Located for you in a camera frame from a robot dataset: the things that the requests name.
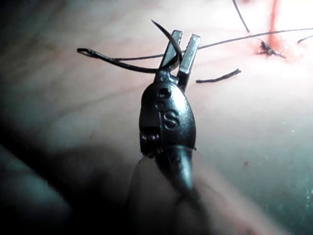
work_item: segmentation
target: small hole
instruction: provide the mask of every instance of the small hole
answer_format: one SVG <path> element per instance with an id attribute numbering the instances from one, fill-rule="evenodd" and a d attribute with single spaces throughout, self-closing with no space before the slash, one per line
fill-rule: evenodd
<path id="1" fill-rule="evenodd" d="M 171 91 L 167 88 L 162 88 L 158 91 L 158 96 L 160 98 L 168 99 L 169 97 L 171 97 Z"/>

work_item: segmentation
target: metal jaw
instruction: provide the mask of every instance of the metal jaw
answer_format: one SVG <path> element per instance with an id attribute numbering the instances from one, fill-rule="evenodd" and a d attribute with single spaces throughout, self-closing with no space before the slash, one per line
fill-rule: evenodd
<path id="1" fill-rule="evenodd" d="M 182 32 L 178 30 L 174 30 L 172 33 L 172 37 L 175 39 L 178 45 L 180 45 Z M 195 34 L 192 34 L 187 49 L 183 55 L 182 62 L 179 65 L 177 61 L 173 66 L 167 68 L 167 70 L 159 70 L 155 76 L 154 82 L 172 82 L 175 85 L 178 85 L 183 91 L 186 90 L 187 83 L 189 80 L 189 76 L 191 74 L 191 68 L 194 63 L 196 53 L 200 44 L 201 38 Z M 162 62 L 160 64 L 160 68 L 166 66 L 170 63 L 176 56 L 175 49 L 173 45 L 169 42 L 167 45 L 165 54 L 163 56 Z M 170 72 L 177 68 L 179 65 L 179 71 L 177 76 L 173 76 Z"/>

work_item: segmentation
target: cut suture end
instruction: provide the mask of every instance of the cut suture end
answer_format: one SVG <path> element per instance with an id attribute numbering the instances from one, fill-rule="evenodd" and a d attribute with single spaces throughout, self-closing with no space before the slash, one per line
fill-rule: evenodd
<path id="1" fill-rule="evenodd" d="M 240 69 L 236 69 L 235 71 L 230 72 L 228 74 L 225 74 L 222 77 L 218 77 L 218 78 L 215 78 L 215 79 L 208 79 L 208 80 L 196 80 L 196 83 L 218 82 L 218 81 L 221 81 L 221 80 L 224 80 L 224 79 L 228 79 L 228 78 L 230 78 L 232 76 L 235 76 L 235 75 L 237 75 L 239 73 L 241 73 L 241 70 Z"/>

